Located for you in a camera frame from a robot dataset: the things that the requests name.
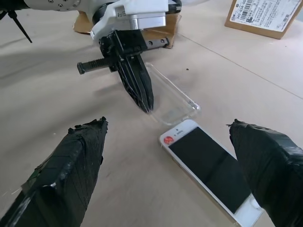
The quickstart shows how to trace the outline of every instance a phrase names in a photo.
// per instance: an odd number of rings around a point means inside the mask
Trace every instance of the barcode label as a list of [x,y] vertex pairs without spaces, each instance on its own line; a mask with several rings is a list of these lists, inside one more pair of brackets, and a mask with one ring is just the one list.
[[245,5],[245,7],[244,7],[244,10],[243,10],[243,12],[242,12],[242,15],[241,15],[240,20],[246,20],[247,14],[248,14],[248,12],[249,12],[249,10],[250,10],[250,7],[251,7],[251,5],[252,5],[252,1],[253,1],[253,0],[247,0],[247,3],[246,3],[246,5]]
[[283,32],[303,0],[233,0],[230,21]]

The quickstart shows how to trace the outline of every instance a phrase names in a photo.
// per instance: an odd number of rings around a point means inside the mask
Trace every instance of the cardboard box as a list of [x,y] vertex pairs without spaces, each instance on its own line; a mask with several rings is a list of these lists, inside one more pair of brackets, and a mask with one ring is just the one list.
[[[168,14],[166,15],[166,26],[145,29],[142,31],[142,35],[145,40],[162,39],[167,37],[170,43],[167,48],[172,48],[180,19],[181,15],[179,13]],[[73,28],[74,31],[82,34],[89,34],[92,27],[93,24],[89,21],[86,13],[79,11],[79,16],[77,17]]]
[[225,26],[281,39],[303,0],[233,0]]

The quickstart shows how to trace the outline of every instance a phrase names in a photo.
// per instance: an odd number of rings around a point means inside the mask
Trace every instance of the black electrical tape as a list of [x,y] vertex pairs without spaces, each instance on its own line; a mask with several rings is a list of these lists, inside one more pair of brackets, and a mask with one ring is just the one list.
[[22,185],[0,227],[79,227],[97,182],[106,133],[104,117],[70,128]]
[[303,150],[277,131],[235,120],[230,138],[244,177],[276,227],[303,226]]

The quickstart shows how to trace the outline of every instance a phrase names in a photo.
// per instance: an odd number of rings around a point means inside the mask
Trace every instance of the clear plastic container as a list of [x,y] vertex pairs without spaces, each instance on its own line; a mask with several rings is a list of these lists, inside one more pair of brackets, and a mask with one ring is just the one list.
[[154,109],[150,115],[165,125],[176,125],[192,118],[200,111],[200,106],[185,95],[152,64],[146,63],[151,78],[154,95]]

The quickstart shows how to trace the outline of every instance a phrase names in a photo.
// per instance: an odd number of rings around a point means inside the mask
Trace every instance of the red sticker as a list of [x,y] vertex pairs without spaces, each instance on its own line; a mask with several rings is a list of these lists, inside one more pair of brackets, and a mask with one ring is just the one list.
[[174,139],[171,136],[167,136],[164,138],[164,143],[166,143],[167,145],[169,145],[173,142],[174,142]]

